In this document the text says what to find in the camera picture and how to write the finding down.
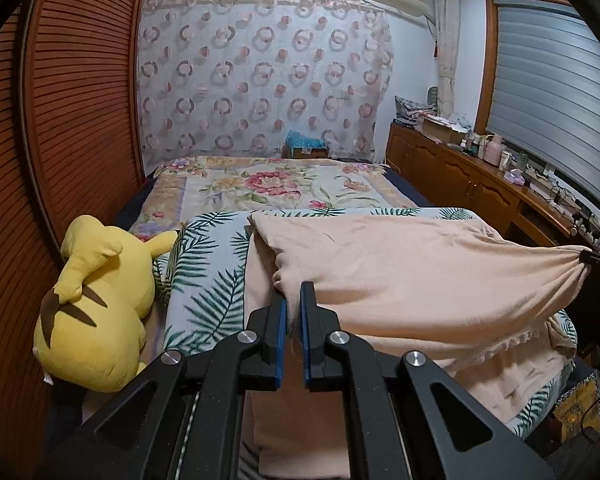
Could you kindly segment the teal cloth on box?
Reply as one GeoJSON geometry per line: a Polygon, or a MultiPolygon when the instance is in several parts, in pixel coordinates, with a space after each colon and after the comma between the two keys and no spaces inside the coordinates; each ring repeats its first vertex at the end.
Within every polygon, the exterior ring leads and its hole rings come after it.
{"type": "Polygon", "coordinates": [[[297,130],[289,130],[283,146],[283,156],[293,159],[327,158],[329,149],[322,139],[305,136],[297,130]]]}

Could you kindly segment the pink thermos jug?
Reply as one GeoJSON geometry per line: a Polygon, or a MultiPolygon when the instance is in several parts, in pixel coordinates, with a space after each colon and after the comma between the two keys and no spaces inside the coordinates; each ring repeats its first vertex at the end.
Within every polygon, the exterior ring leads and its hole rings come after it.
{"type": "Polygon", "coordinates": [[[503,153],[503,138],[499,134],[489,134],[483,151],[483,160],[489,165],[498,167],[503,153]]]}

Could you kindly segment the patterned fabric bag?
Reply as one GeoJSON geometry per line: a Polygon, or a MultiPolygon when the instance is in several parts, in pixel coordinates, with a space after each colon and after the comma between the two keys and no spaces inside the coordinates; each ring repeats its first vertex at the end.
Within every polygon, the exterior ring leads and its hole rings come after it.
{"type": "Polygon", "coordinates": [[[396,106],[396,118],[394,120],[408,128],[415,128],[424,115],[437,115],[436,104],[422,104],[411,100],[394,97],[394,105],[396,106]]]}

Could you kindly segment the long wooden cabinet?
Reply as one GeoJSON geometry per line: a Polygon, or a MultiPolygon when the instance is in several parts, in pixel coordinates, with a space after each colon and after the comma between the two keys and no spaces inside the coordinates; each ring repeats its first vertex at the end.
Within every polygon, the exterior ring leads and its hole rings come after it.
{"type": "Polygon", "coordinates": [[[469,209],[508,240],[530,246],[582,242],[571,233],[572,223],[530,188],[415,129],[390,126],[386,161],[431,205],[469,209]]]}

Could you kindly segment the palm leaf print sheet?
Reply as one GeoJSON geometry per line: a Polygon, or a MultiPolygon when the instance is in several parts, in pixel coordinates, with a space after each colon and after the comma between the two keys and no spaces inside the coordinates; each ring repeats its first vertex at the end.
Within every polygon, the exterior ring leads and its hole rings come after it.
{"type": "MultiPolygon", "coordinates": [[[[191,356],[244,327],[250,217],[248,211],[200,214],[156,259],[152,272],[166,307],[163,348],[191,356]]],[[[545,328],[472,370],[469,390],[486,406],[502,400],[508,429],[528,438],[565,390],[577,344],[573,322],[559,310],[545,328]]]]}

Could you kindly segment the yellow plush toy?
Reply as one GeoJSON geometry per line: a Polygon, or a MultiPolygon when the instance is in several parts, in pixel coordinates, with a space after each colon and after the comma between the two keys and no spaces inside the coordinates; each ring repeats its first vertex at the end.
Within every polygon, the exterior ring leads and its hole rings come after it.
{"type": "Polygon", "coordinates": [[[60,248],[65,265],[33,333],[32,352],[46,376],[112,393],[143,370],[144,318],[156,294],[152,266],[177,237],[166,231],[140,240],[89,214],[70,223],[60,248]]]}

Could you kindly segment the beige printed t-shirt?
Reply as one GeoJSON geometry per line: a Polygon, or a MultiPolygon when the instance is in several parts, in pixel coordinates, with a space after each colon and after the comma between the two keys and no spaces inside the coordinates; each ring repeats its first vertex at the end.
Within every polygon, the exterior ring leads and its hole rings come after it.
{"type": "Polygon", "coordinates": [[[588,267],[580,248],[526,247],[479,219],[356,210],[338,217],[251,215],[245,309],[288,304],[283,387],[250,398],[249,444],[277,479],[349,473],[340,396],[302,385],[300,288],[375,350],[418,350],[518,438],[539,425],[576,354],[565,315],[588,267]]]}

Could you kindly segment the purple small object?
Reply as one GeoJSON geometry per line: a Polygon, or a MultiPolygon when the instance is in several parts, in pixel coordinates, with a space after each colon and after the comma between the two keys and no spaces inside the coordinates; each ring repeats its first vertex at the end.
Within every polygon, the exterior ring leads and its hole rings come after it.
{"type": "Polygon", "coordinates": [[[524,172],[521,169],[511,169],[504,174],[504,180],[513,185],[524,186],[524,172]]]}

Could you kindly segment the yellow patterned cushion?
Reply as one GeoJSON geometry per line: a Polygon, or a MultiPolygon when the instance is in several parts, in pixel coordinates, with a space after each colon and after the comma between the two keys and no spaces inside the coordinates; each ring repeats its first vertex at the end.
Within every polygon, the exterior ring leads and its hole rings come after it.
{"type": "Polygon", "coordinates": [[[600,434],[600,373],[594,370],[564,393],[556,401],[553,415],[560,422],[562,443],[586,428],[600,434]]]}

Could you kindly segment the floral quilt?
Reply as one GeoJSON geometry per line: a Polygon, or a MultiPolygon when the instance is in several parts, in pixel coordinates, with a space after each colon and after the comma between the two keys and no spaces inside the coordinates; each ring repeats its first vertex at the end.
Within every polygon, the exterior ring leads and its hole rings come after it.
{"type": "Polygon", "coordinates": [[[414,208],[416,203],[366,162],[329,158],[195,156],[174,159],[155,172],[131,232],[141,240],[206,212],[261,209],[414,208]]]}

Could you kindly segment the beige tied curtain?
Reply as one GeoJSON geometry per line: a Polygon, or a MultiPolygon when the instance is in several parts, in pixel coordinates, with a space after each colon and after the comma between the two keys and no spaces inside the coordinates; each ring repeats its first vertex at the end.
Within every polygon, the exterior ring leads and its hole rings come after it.
{"type": "Polygon", "coordinates": [[[438,59],[438,109],[449,118],[454,113],[454,87],[460,44],[460,0],[434,0],[438,59]]]}

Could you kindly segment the grey window blind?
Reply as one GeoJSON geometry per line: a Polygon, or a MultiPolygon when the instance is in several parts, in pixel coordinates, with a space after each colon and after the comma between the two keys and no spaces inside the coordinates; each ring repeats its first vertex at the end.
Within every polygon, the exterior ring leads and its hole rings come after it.
{"type": "Polygon", "coordinates": [[[496,0],[495,7],[486,126],[600,202],[600,43],[572,6],[496,0]]]}

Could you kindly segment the cardboard box on cabinet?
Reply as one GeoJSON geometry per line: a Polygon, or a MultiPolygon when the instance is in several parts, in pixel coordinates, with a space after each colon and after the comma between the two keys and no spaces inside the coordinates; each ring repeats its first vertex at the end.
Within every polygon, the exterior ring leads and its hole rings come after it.
{"type": "Polygon", "coordinates": [[[440,141],[444,144],[460,145],[465,139],[464,132],[458,132],[450,126],[440,124],[440,122],[434,122],[430,118],[424,118],[422,120],[420,132],[424,136],[428,136],[428,138],[440,141]]]}

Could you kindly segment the circle pattern lace curtain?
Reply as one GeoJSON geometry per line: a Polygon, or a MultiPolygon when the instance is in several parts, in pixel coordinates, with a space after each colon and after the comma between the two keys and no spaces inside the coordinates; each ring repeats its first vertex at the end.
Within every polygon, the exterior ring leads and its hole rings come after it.
{"type": "Polygon", "coordinates": [[[144,0],[137,101],[147,167],[274,156],[297,131],[371,159],[393,48],[385,13],[344,0],[144,0]]]}

